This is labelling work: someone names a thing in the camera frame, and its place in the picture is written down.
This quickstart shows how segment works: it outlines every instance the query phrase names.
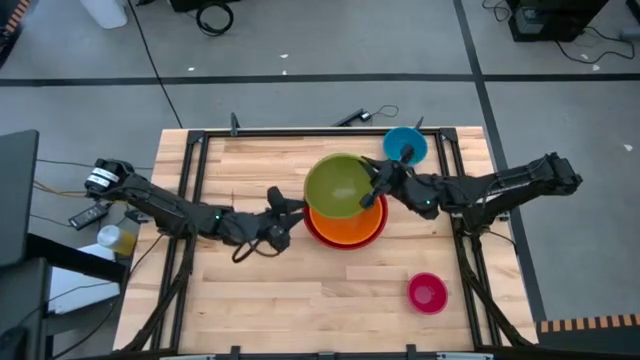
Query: white container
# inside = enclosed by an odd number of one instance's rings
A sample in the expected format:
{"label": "white container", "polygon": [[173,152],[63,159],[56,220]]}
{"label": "white container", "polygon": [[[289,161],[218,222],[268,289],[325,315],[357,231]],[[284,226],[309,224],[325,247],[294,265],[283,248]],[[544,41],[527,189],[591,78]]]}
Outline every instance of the white container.
{"label": "white container", "polygon": [[107,225],[98,232],[98,244],[118,254],[131,255],[136,244],[136,236],[115,225]]}
{"label": "white container", "polygon": [[127,13],[120,0],[80,0],[91,17],[104,29],[113,29],[127,23]]}

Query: wooden table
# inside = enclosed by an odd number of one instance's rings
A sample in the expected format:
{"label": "wooden table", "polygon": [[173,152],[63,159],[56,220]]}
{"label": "wooden table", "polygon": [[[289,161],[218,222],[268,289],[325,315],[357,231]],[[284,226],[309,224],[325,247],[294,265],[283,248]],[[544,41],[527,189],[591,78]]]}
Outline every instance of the wooden table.
{"label": "wooden table", "polygon": [[[163,132],[154,184],[177,192],[187,132]],[[493,172],[482,128],[460,127],[457,133],[466,173]],[[428,141],[429,153],[416,171],[440,173],[433,137]],[[286,197],[302,198],[305,175],[320,158],[349,152],[382,159],[381,142],[380,136],[214,138],[208,148],[202,201],[260,212],[267,206],[268,187],[277,185]],[[453,164],[450,148],[445,149]],[[191,169],[198,153],[194,152]],[[192,170],[187,199],[194,177]],[[233,264],[233,248],[199,239],[179,353],[229,353],[232,345],[242,346],[243,353],[403,352],[406,344],[416,344],[418,351],[472,350],[449,216],[425,221],[388,199],[390,213],[382,235],[356,251],[325,247],[302,222],[291,231],[291,247],[277,258],[252,255]],[[492,230],[510,236],[506,223],[496,223]],[[154,225],[141,227],[134,261],[156,237]],[[490,234],[481,240],[496,303],[523,336],[537,342],[512,244]],[[132,339],[157,303],[167,251],[167,241],[162,241],[128,284],[116,349]],[[448,305],[438,315],[417,314],[405,297],[408,279],[425,271],[440,276],[448,287]],[[477,297],[475,303],[483,341],[489,344],[484,309]],[[165,347],[173,310],[167,314]]]}

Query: black cable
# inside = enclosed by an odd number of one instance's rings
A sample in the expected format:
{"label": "black cable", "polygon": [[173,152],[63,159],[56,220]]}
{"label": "black cable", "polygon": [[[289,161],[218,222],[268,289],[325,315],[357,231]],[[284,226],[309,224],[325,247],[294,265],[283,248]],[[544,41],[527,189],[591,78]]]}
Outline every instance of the black cable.
{"label": "black cable", "polygon": [[182,126],[182,121],[180,120],[180,116],[178,116],[178,112],[176,111],[176,108],[173,106],[173,102],[171,101],[171,98],[169,98],[169,94],[167,93],[167,89],[165,89],[164,84],[162,83],[162,78],[160,78],[160,74],[158,73],[158,69],[156,68],[156,64],[153,62],[153,58],[151,57],[151,51],[149,51],[149,45],[147,45],[147,39],[144,37],[144,33],[142,32],[142,26],[140,26],[140,20],[138,20],[138,15],[136,14],[136,11],[133,8],[133,5],[131,5],[131,0],[127,0],[127,3],[129,3],[129,8],[131,8],[131,13],[133,14],[133,18],[136,21],[136,25],[138,25],[138,31],[140,32],[140,37],[142,38],[142,44],[144,45],[144,49],[147,52],[147,56],[149,57],[149,62],[151,63],[151,67],[153,68],[153,72],[155,73],[156,79],[158,80],[158,83],[160,84],[160,88],[162,89],[162,92],[164,93],[164,96],[167,98],[167,102],[169,103],[169,106],[171,107],[171,111],[173,111],[173,115],[176,117],[176,122],[180,126],[180,129],[184,129],[184,126]]}
{"label": "black cable", "polygon": [[[164,235],[162,235],[162,234],[160,236],[158,236],[158,238],[151,245],[151,247],[149,247],[149,249],[147,249],[147,251],[140,257],[140,259],[136,262],[136,264],[131,268],[131,271],[129,271],[129,276],[131,276],[131,274],[133,274],[133,272],[136,270],[138,265],[140,265],[140,263],[142,263],[142,260],[147,256],[147,254],[149,254],[151,252],[151,250],[158,244],[158,242],[160,241],[160,239],[162,239],[163,236]],[[122,297],[124,296],[124,293],[125,293],[124,291],[122,291],[120,293],[120,296],[118,297],[118,301],[120,301],[122,299]],[[58,359],[58,358],[60,358],[60,357],[62,357],[64,355],[68,354],[70,351],[72,351],[73,349],[77,348],[82,343],[87,341],[91,336],[93,336],[102,327],[102,325],[104,325],[104,323],[106,323],[107,320],[109,320],[109,317],[111,316],[111,314],[113,314],[113,310],[116,308],[115,304],[118,301],[111,303],[111,308],[107,312],[107,315],[102,319],[102,321],[100,321],[98,323],[98,325],[95,328],[93,328],[93,330],[91,330],[87,335],[85,335],[82,339],[77,341],[75,344],[69,346],[68,348],[66,348],[66,349],[62,350],[61,352],[57,353],[56,355],[52,356],[49,360],[55,360],[55,359]]]}
{"label": "black cable", "polygon": [[[71,161],[57,161],[57,160],[48,160],[48,159],[36,159],[36,161],[43,162],[43,163],[48,163],[48,164],[80,166],[80,167],[86,167],[86,168],[91,168],[91,169],[96,167],[95,165],[82,164],[82,163],[76,163],[76,162],[71,162]],[[153,170],[152,167],[134,166],[133,168],[136,169],[136,170]]]}
{"label": "black cable", "polygon": [[[500,6],[505,0],[498,1],[495,5],[487,5],[487,0],[482,1],[482,8],[487,10],[493,10],[493,16],[498,22],[503,22],[511,17],[511,10],[508,7]],[[503,11],[504,16],[500,16],[499,11]]]}
{"label": "black cable", "polygon": [[[225,13],[227,13],[227,16],[229,17],[229,22],[227,22],[227,25],[225,25],[222,28],[214,28],[214,27],[211,27],[209,23],[202,21],[202,14],[204,13],[205,10],[211,7],[219,7]],[[210,1],[202,4],[202,6],[198,8],[195,19],[196,19],[196,24],[198,25],[198,29],[200,29],[200,32],[202,32],[207,36],[216,37],[226,33],[227,31],[229,31],[229,29],[231,29],[231,26],[233,25],[233,11],[231,11],[231,8],[229,7],[229,5],[225,4],[223,1]]]}
{"label": "black cable", "polygon": [[497,236],[497,237],[501,237],[501,238],[503,238],[503,239],[507,240],[508,242],[510,242],[511,244],[513,244],[513,246],[516,246],[516,242],[515,242],[515,241],[513,241],[513,240],[509,239],[508,237],[506,237],[506,236],[504,236],[504,235],[500,235],[500,234],[498,234],[497,232],[493,232],[493,231],[491,231],[491,230],[487,230],[487,232],[488,232],[489,234],[495,235],[495,236]]}
{"label": "black cable", "polygon": [[109,308],[109,311],[107,311],[107,315],[102,319],[102,321],[100,321],[100,323],[98,323],[98,326],[93,328],[93,330],[91,330],[87,335],[85,335],[85,337],[80,339],[75,344],[69,346],[68,348],[66,348],[66,349],[62,350],[61,352],[57,353],[56,355],[50,357],[49,360],[56,360],[56,359],[58,359],[58,358],[60,358],[60,357],[62,357],[64,355],[66,355],[67,353],[69,353],[73,349],[75,349],[78,346],[82,345],[82,343],[87,341],[91,336],[93,336],[93,334],[95,334],[102,327],[102,325],[104,325],[104,323],[106,323],[107,320],[109,320],[109,317],[111,316],[111,314],[113,314],[113,310],[115,310],[115,308],[116,308],[115,307],[116,303],[117,303],[117,301],[111,303],[111,307]]}
{"label": "black cable", "polygon": [[33,214],[29,214],[29,216],[34,217],[36,219],[40,219],[40,220],[44,220],[44,221],[48,221],[48,222],[54,223],[56,225],[60,225],[60,226],[64,226],[64,227],[73,227],[73,226],[71,226],[69,224],[63,224],[63,223],[61,223],[59,221],[51,220],[51,219],[48,219],[48,218],[46,218],[44,216],[38,216],[38,215],[33,215]]}
{"label": "black cable", "polygon": [[595,59],[593,61],[589,61],[589,60],[585,60],[585,59],[574,58],[573,56],[567,54],[567,52],[564,50],[564,48],[562,47],[560,42],[558,40],[554,40],[556,45],[558,45],[558,47],[560,48],[560,51],[562,52],[562,55],[564,55],[564,57],[566,57],[569,60],[572,60],[572,61],[575,61],[575,62],[579,62],[581,64],[587,64],[587,65],[596,64],[598,61],[600,61],[600,59],[602,59],[607,54],[616,55],[616,56],[619,56],[619,57],[621,57],[623,59],[627,59],[627,60],[633,60],[636,57],[636,47],[631,41],[621,40],[621,39],[616,39],[616,38],[612,38],[612,37],[609,37],[609,36],[605,36],[600,31],[598,31],[598,29],[594,28],[593,26],[585,26],[585,29],[593,30],[596,34],[598,34],[598,36],[600,36],[601,38],[603,38],[605,40],[615,41],[615,42],[619,42],[619,43],[623,43],[623,44],[629,45],[631,47],[631,55],[621,54],[621,53],[616,52],[616,51],[607,50],[607,51],[603,52],[602,54],[600,54],[600,56],[598,56],[597,59]]}
{"label": "black cable", "polygon": [[36,307],[35,309],[31,310],[27,315],[25,315],[25,316],[22,318],[22,320],[20,320],[20,322],[18,323],[18,325],[17,325],[17,326],[22,325],[22,323],[24,323],[24,322],[29,318],[29,316],[33,315],[33,313],[34,313],[34,312],[36,312],[36,311],[40,310],[40,308],[41,308],[42,306],[46,305],[46,304],[47,304],[47,303],[49,303],[50,301],[53,301],[53,300],[55,300],[55,299],[57,299],[57,298],[59,298],[59,297],[65,296],[65,295],[67,295],[67,294],[69,294],[69,293],[72,293],[72,292],[74,292],[74,291],[76,291],[76,290],[80,290],[80,289],[88,289],[88,288],[92,288],[92,287],[96,287],[96,286],[102,286],[102,285],[107,285],[107,284],[111,284],[111,282],[109,281],[109,282],[98,283],[98,284],[93,284],[93,285],[83,285],[83,286],[78,286],[78,287],[75,287],[75,288],[73,288],[73,289],[71,289],[71,290],[69,290],[69,291],[65,291],[65,292],[63,292],[62,294],[56,295],[56,296],[52,297],[51,299],[44,301],[42,304],[38,305],[38,307]]}
{"label": "black cable", "polygon": [[138,265],[140,265],[140,263],[142,263],[142,260],[151,252],[151,250],[154,247],[156,247],[156,245],[158,245],[158,242],[160,241],[160,239],[162,239],[163,236],[164,236],[164,234],[160,234],[160,236],[158,236],[156,241],[154,241],[153,244],[151,244],[151,246],[147,249],[147,251],[145,251],[144,254],[142,254],[140,259],[138,259],[138,261],[136,261],[136,264],[133,265],[133,267],[131,268],[131,271],[129,271],[129,276],[131,276],[133,274],[133,272],[136,271],[136,268],[138,267]]}
{"label": "black cable", "polygon": [[[392,108],[392,109],[395,109],[395,110],[396,110],[396,112],[395,112],[395,113],[393,113],[393,114],[387,114],[387,113],[384,113],[382,110],[384,110],[385,108]],[[392,117],[396,117],[396,116],[398,115],[398,113],[399,113],[399,112],[400,112],[400,108],[399,108],[398,106],[396,106],[396,105],[392,105],[392,104],[389,104],[389,105],[382,105],[382,106],[380,107],[380,109],[378,109],[378,111],[376,111],[376,112],[374,112],[374,113],[372,113],[372,114],[371,114],[371,118],[373,119],[373,117],[374,117],[374,116],[376,116],[376,115],[382,115],[382,116],[384,116],[384,117],[390,117],[390,118],[392,118]]]}

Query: yellow bottle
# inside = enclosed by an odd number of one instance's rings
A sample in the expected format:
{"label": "yellow bottle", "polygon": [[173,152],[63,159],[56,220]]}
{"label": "yellow bottle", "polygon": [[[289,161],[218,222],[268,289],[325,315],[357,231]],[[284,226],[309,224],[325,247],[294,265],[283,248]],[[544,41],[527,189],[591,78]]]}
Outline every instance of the yellow bottle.
{"label": "yellow bottle", "polygon": [[98,232],[98,244],[118,254],[129,256],[136,245],[136,236],[115,225],[107,225]]}

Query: gray floor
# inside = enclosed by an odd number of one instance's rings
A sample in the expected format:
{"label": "gray floor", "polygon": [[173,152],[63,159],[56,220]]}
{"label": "gray floor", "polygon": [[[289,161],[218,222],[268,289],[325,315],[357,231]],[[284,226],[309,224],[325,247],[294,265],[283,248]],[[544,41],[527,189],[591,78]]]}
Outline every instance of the gray floor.
{"label": "gray floor", "polygon": [[[497,23],[480,0],[463,3],[484,73],[594,73],[592,66],[562,57],[552,43],[513,43],[507,25]],[[471,73],[449,0],[244,0],[231,6],[236,23],[216,39],[204,37],[193,19],[173,13],[163,0],[138,8],[161,76]],[[610,35],[632,23],[623,0],[611,0],[594,21]],[[588,36],[579,41],[567,45],[575,56],[628,51]],[[599,66],[597,73],[640,72],[640,59],[607,57]],[[4,79],[152,76],[133,19],[104,31],[77,1],[40,0],[0,69]],[[572,197],[541,199],[522,209],[547,317],[640,312],[634,275],[640,270],[634,256],[640,224],[633,215],[640,200],[633,182],[640,164],[640,83],[487,88],[510,165],[558,151],[585,179]],[[420,116],[425,125],[484,125],[469,82],[171,85],[167,92],[186,127],[227,126],[231,111],[243,126],[328,125],[356,108],[374,111],[384,104],[398,105],[400,114],[377,117],[375,125],[407,125]],[[40,157],[54,160],[115,157],[149,166],[161,130],[176,127],[159,86],[0,87],[0,108],[0,133],[35,128]],[[635,148],[629,152],[625,144]],[[39,164],[36,175],[52,187],[78,190],[86,170]],[[36,192],[32,212],[66,221],[88,205]],[[114,210],[105,223],[121,218],[122,209]],[[76,232],[37,219],[30,227],[71,246],[95,241],[96,227]],[[69,357],[106,353],[116,324],[114,316]],[[90,328],[58,337],[56,351]]]}

